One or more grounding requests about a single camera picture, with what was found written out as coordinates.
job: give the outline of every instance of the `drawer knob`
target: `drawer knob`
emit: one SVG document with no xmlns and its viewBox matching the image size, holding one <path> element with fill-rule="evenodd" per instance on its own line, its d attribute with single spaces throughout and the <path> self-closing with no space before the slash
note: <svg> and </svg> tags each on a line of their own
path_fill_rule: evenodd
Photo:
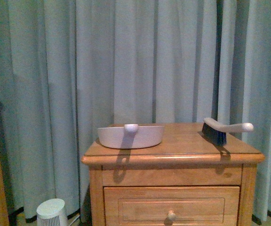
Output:
<svg viewBox="0 0 271 226">
<path fill-rule="evenodd" d="M 176 214 L 174 213 L 173 210 L 169 210 L 169 212 L 167 214 L 167 219 L 170 220 L 170 221 L 175 221 Z"/>
</svg>

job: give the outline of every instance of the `white dustpan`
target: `white dustpan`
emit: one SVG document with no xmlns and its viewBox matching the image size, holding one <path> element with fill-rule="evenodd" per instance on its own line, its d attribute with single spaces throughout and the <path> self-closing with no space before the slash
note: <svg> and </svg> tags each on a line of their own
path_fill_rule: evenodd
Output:
<svg viewBox="0 0 271 226">
<path fill-rule="evenodd" d="M 117 149 L 145 148 L 162 141 L 164 126 L 139 126 L 98 128 L 99 141 L 103 146 Z"/>
</svg>

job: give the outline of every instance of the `nightstand top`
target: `nightstand top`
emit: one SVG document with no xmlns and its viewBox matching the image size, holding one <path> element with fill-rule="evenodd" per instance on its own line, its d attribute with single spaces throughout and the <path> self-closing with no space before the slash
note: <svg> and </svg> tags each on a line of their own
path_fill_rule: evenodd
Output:
<svg viewBox="0 0 271 226">
<path fill-rule="evenodd" d="M 252 146 L 227 134 L 223 147 L 212 144 L 202 133 L 202 123 L 148 124 L 164 125 L 162 142 L 142 149 L 112 149 L 102 146 L 97 139 L 82 157 L 87 165 L 164 163 L 258 163 L 264 155 Z"/>
</svg>

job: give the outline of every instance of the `dark bristles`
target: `dark bristles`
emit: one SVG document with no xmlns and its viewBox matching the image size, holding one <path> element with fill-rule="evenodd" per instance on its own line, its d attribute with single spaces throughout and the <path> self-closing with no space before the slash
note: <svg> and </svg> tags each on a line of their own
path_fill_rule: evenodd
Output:
<svg viewBox="0 0 271 226">
<path fill-rule="evenodd" d="M 210 139 L 210 141 L 217 146 L 226 144 L 226 133 L 213 129 L 206 123 L 203 124 L 202 133 Z"/>
</svg>

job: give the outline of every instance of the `space heater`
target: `space heater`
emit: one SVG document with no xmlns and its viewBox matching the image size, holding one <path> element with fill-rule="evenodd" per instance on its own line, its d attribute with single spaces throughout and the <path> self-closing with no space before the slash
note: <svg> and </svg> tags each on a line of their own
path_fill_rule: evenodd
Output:
<svg viewBox="0 0 271 226">
<path fill-rule="evenodd" d="M 38 206 L 37 226 L 69 226 L 64 201 L 50 199 Z"/>
</svg>

